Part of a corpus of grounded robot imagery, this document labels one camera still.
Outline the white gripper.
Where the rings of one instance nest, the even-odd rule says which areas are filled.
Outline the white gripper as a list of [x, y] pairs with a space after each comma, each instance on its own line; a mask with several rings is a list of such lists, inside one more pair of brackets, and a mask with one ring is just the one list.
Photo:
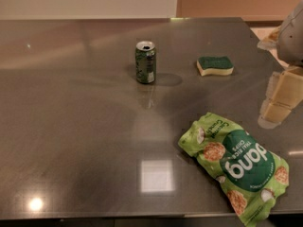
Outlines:
[[279, 126], [303, 100], [303, 1], [287, 16], [281, 26], [258, 42], [258, 48], [272, 50], [291, 66], [270, 76], [259, 112], [258, 124], [264, 129]]

